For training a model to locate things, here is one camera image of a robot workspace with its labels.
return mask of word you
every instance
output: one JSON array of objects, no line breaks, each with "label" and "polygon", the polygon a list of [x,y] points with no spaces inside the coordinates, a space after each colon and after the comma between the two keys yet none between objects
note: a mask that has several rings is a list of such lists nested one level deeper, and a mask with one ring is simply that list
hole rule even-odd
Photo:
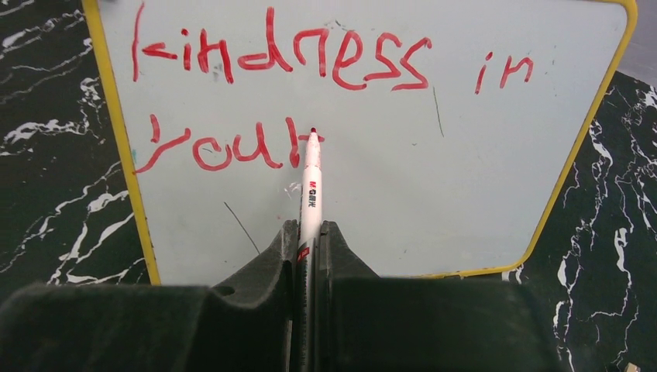
[{"label": "word you", "polygon": [[[299,166],[299,160],[300,160],[298,141],[307,141],[308,135],[307,134],[297,135],[297,129],[294,125],[294,121],[292,120],[292,118],[289,117],[285,118],[285,123],[287,124],[287,132],[290,135],[291,148],[290,148],[289,161],[290,161],[290,165],[296,168]],[[160,121],[157,119],[155,114],[150,115],[150,124],[153,127],[153,136],[151,137],[150,142],[160,143]],[[256,138],[257,138],[256,149],[250,155],[242,154],[242,151],[240,149],[242,136],[240,136],[239,134],[236,135],[235,138],[233,139],[232,146],[226,144],[224,145],[223,148],[219,146],[217,139],[214,137],[199,138],[195,140],[194,143],[191,145],[191,155],[194,158],[196,164],[205,171],[216,172],[222,169],[226,169],[231,164],[233,159],[241,162],[249,162],[249,161],[254,161],[258,157],[262,157],[265,164],[267,164],[267,166],[269,166],[270,168],[273,169],[282,168],[283,163],[279,163],[272,160],[271,155],[269,154],[269,150],[267,149],[267,143],[265,140],[265,133],[263,131],[263,124],[261,122],[256,123]],[[151,155],[148,162],[146,162],[146,165],[135,170],[135,173],[143,173],[148,171],[149,169],[153,168],[153,166],[155,166],[155,164],[160,159],[162,154],[165,153],[167,150],[171,150],[174,147],[180,146],[183,143],[186,143],[190,140],[191,140],[191,129],[185,128],[182,136],[174,138],[158,146],[153,152],[153,155]],[[320,136],[319,142],[324,142],[324,137]],[[201,155],[201,149],[207,150],[208,152],[212,152],[207,147],[203,147],[205,145],[209,145],[216,153],[220,153],[220,152],[225,153],[225,159],[218,164],[210,164],[208,161],[204,160],[203,156]]]}]

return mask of red letter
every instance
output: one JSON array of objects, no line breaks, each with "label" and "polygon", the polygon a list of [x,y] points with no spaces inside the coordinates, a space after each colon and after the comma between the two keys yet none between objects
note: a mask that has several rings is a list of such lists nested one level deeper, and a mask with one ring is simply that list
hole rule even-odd
[{"label": "red letter", "polygon": [[[490,60],[490,58],[493,58],[493,52],[488,53],[486,56],[486,60]],[[486,64],[484,64],[483,67],[481,67],[481,71],[479,71],[479,77],[476,80],[476,87],[474,88],[474,94],[478,95],[479,91],[481,90],[481,81],[483,80],[483,73],[486,72]]]},{"label": "red letter", "polygon": [[230,152],[230,147],[228,145],[226,145],[226,160],[224,160],[223,163],[217,165],[210,165],[208,163],[205,163],[203,159],[201,159],[201,154],[199,152],[199,149],[201,148],[201,146],[205,145],[206,143],[210,143],[212,148],[215,149],[215,151],[217,152],[221,152],[222,150],[222,148],[217,143],[217,140],[212,137],[204,137],[197,139],[191,148],[191,153],[194,156],[194,160],[196,160],[196,164],[198,164],[198,166],[201,167],[201,169],[205,169],[206,171],[216,172],[230,165],[230,161],[232,160],[232,153]]},{"label": "red letter", "polygon": [[[356,42],[356,54],[353,57],[349,57],[346,60],[345,53],[347,47],[349,46],[349,41],[354,40]],[[340,69],[344,67],[349,67],[352,64],[356,63],[360,57],[363,55],[363,41],[360,39],[360,35],[356,31],[347,31],[344,39],[342,39],[342,45],[340,46],[340,51],[338,56],[335,58],[335,63],[333,64],[333,81],[335,81],[339,86],[349,89],[350,91],[360,91],[367,87],[366,84],[350,84],[344,81],[340,77]]]},{"label": "red letter", "polygon": [[262,154],[265,163],[274,168],[280,168],[283,166],[283,163],[277,163],[275,161],[271,160],[271,156],[269,155],[269,150],[267,149],[267,145],[265,144],[265,133],[263,132],[263,124],[261,122],[256,123],[256,137],[258,139],[258,146],[253,153],[247,157],[243,156],[239,152],[239,141],[242,139],[242,136],[239,134],[235,136],[235,139],[232,141],[232,149],[235,151],[235,158],[238,161],[251,161],[255,160],[258,155]]},{"label": "red letter", "polygon": [[[158,143],[160,141],[160,124],[157,121],[157,117],[154,114],[150,115],[150,124],[153,126],[153,138],[150,140],[151,142]],[[160,159],[160,155],[164,153],[164,151],[167,151],[169,149],[173,149],[174,147],[181,145],[182,143],[187,142],[191,138],[191,130],[189,128],[185,128],[184,134],[178,138],[174,138],[171,141],[162,144],[161,146],[157,147],[155,149],[155,152],[153,155],[151,155],[150,159],[140,169],[135,170],[135,173],[142,173],[155,165],[158,159]]]},{"label": "red letter", "polygon": [[294,127],[292,118],[285,118],[287,123],[287,132],[290,133],[290,142],[292,150],[290,150],[290,164],[293,168],[299,166],[299,142],[297,141],[297,129]]},{"label": "red letter", "polygon": [[132,37],[132,81],[137,81],[139,76],[139,61],[137,60],[137,45],[139,44],[139,21],[142,18],[144,3],[139,6],[137,10],[137,17],[135,18],[135,31]]},{"label": "red letter", "polygon": [[286,72],[292,71],[292,66],[287,64],[283,59],[283,56],[280,55],[278,46],[273,39],[273,8],[267,8],[267,18],[265,21],[267,26],[267,52],[269,54],[269,60],[260,64],[248,64],[247,62],[252,60],[263,60],[267,58],[267,53],[258,53],[258,54],[247,54],[241,56],[237,59],[237,64],[244,70],[268,70],[273,66],[273,63],[276,62]]},{"label": "red letter", "polygon": [[399,78],[401,76],[401,72],[399,69],[397,69],[392,62],[390,62],[389,59],[384,57],[383,49],[384,49],[384,41],[386,40],[392,40],[395,46],[397,48],[401,48],[401,41],[399,39],[391,34],[391,33],[382,33],[381,36],[377,39],[377,51],[376,51],[376,56],[377,60],[379,60],[381,63],[385,64],[386,67],[390,70],[390,72],[377,72],[375,74],[368,74],[365,75],[363,78],[364,81],[370,81],[374,79],[392,79],[392,78]]},{"label": "red letter", "polygon": [[153,127],[153,137],[150,142],[158,143],[160,141],[160,122],[157,121],[155,114],[150,114],[150,126]]},{"label": "red letter", "polygon": [[504,74],[502,74],[502,81],[500,81],[500,89],[504,88],[504,86],[507,84],[509,75],[518,72],[522,68],[523,64],[527,65],[525,83],[529,81],[529,78],[531,78],[531,72],[534,70],[534,61],[529,57],[525,57],[521,59],[515,67],[511,67],[511,56],[509,56],[509,58],[507,58],[507,66],[504,68]]},{"label": "red letter", "polygon": [[[182,29],[181,34],[187,36],[189,35],[189,31],[187,31],[187,29]],[[183,66],[185,70],[191,70],[191,45],[189,45],[189,43],[186,43],[184,46]]]},{"label": "red letter", "polygon": [[177,60],[178,55],[165,52],[164,50],[162,50],[166,47],[167,45],[165,43],[155,43],[145,47],[144,49],[142,49],[142,51],[147,56],[162,57],[162,58],[167,58],[168,60]]},{"label": "red letter", "polygon": [[232,79],[232,68],[230,67],[230,56],[228,54],[228,48],[226,47],[225,40],[219,40],[216,44],[208,45],[208,33],[205,29],[201,30],[201,51],[198,52],[198,66],[201,68],[201,71],[208,73],[210,67],[208,66],[208,53],[212,50],[219,50],[219,53],[222,55],[222,62],[224,64],[224,75],[226,81],[229,84],[233,83]]},{"label": "red letter", "polygon": [[410,48],[408,48],[408,52],[406,52],[406,54],[399,60],[399,63],[404,66],[408,72],[413,74],[413,76],[415,76],[420,82],[412,84],[398,84],[392,87],[393,91],[398,91],[400,89],[424,89],[429,86],[427,78],[420,74],[417,70],[415,70],[415,68],[413,68],[413,66],[411,66],[411,64],[408,63],[408,59],[411,58],[413,53],[415,53],[418,49],[422,48],[422,46],[427,46],[428,49],[431,49],[431,40],[428,37],[425,37],[424,39],[413,44]]},{"label": "red letter", "polygon": [[297,59],[304,66],[306,65],[306,59],[304,55],[301,54],[301,47],[299,43],[301,39],[305,37],[319,36],[318,42],[318,52],[319,52],[319,76],[326,76],[326,39],[329,37],[329,29],[306,29],[305,31],[300,31],[292,40],[292,45],[294,47],[294,55],[297,56]]}]

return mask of whiteboard surface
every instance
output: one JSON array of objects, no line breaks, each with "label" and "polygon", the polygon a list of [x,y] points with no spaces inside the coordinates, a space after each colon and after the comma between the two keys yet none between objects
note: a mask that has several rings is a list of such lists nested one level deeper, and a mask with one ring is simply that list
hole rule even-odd
[{"label": "whiteboard surface", "polygon": [[[141,4],[99,2],[135,167],[186,129],[190,134],[137,174],[163,284],[215,284],[253,259],[256,250],[237,219],[262,251],[285,219],[298,218],[302,167],[291,165],[286,118],[298,136],[315,126],[325,137],[324,219],[337,221],[351,249],[378,274],[518,262],[627,25],[621,5],[580,0],[158,0],[143,3],[136,27]],[[276,45],[292,72],[279,64],[247,71],[237,62],[267,52],[267,6],[275,10]],[[325,77],[318,72],[318,37],[299,44],[305,66],[293,50],[297,33],[317,28],[328,30]],[[209,43],[225,40],[232,84],[218,50],[208,54],[209,72],[201,71],[201,29]],[[368,81],[359,91],[336,84],[332,69],[349,30],[362,40],[363,54],[339,71],[342,79],[363,84],[365,75],[387,70],[375,58],[381,33],[402,43],[383,46],[401,76]],[[432,48],[419,47],[408,61],[428,86],[391,91],[418,83],[400,59],[423,38]],[[177,59],[143,52],[157,43]],[[355,51],[352,40],[346,57]],[[500,88],[509,56],[511,67],[530,58],[533,71],[525,82],[528,65],[521,65]],[[207,164],[223,162],[236,135],[248,156],[256,149],[257,122],[282,167],[262,156],[238,161],[235,154],[224,169],[199,167],[195,141],[213,137],[221,147],[199,147]],[[303,159],[303,140],[298,153]]]}]

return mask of marker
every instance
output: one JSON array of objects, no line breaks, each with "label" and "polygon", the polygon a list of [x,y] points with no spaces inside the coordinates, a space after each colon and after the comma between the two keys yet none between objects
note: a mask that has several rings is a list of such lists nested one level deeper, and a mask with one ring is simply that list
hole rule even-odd
[{"label": "marker", "polygon": [[299,247],[297,250],[294,321],[292,323],[291,370],[312,370],[313,323],[315,314],[315,258],[322,227],[322,155],[315,128],[306,146],[304,175],[301,184]]}]

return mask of whiteboard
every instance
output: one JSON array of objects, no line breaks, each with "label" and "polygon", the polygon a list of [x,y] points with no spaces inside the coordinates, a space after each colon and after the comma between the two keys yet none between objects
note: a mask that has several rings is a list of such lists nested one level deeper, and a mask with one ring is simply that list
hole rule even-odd
[{"label": "whiteboard", "polygon": [[163,284],[215,284],[298,218],[312,126],[324,219],[379,275],[520,265],[636,22],[633,0],[85,10]]}]

